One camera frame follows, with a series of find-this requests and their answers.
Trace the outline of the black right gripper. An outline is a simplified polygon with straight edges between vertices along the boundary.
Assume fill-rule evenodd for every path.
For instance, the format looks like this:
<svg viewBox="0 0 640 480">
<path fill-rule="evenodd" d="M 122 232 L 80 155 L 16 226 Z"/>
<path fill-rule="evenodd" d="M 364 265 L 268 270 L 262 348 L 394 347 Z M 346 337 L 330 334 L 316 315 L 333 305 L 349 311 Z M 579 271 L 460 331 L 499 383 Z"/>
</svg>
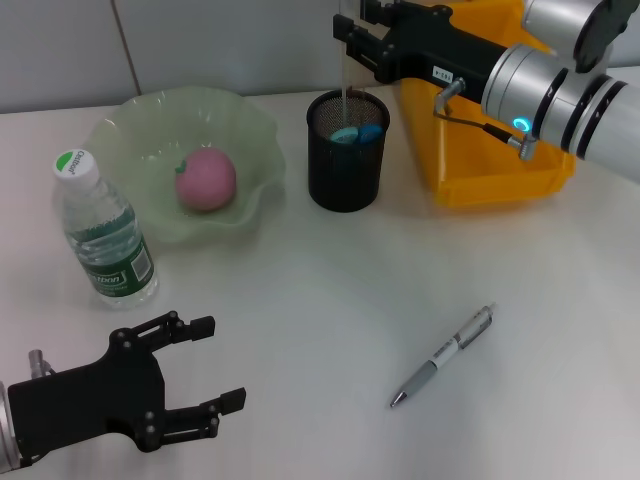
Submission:
<svg viewBox="0 0 640 480">
<path fill-rule="evenodd" d="M 361 0 L 360 19 L 386 26 L 383 39 L 341 14 L 333 16 L 333 38 L 346 46 L 347 56 L 375 71 L 380 83 L 414 78 L 444 88 L 460 78 L 462 97 L 480 99 L 506 48 L 454 27 L 452 15 L 445 5 Z"/>
</svg>

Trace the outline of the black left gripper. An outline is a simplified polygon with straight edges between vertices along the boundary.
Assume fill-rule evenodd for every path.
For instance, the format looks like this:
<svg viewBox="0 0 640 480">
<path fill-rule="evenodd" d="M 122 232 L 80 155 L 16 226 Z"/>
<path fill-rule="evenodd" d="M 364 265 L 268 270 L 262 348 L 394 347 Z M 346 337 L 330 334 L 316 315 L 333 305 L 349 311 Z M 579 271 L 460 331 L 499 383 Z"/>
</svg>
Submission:
<svg viewBox="0 0 640 480">
<path fill-rule="evenodd" d="M 21 453 L 49 453 L 110 433 L 127 436 L 145 453 L 216 438 L 220 417 L 241 411 L 239 388 L 197 406 L 169 409 L 152 351 L 213 337 L 212 316 L 182 320 L 169 311 L 132 329 L 112 332 L 106 353 L 91 364 L 8 388 Z"/>
</svg>

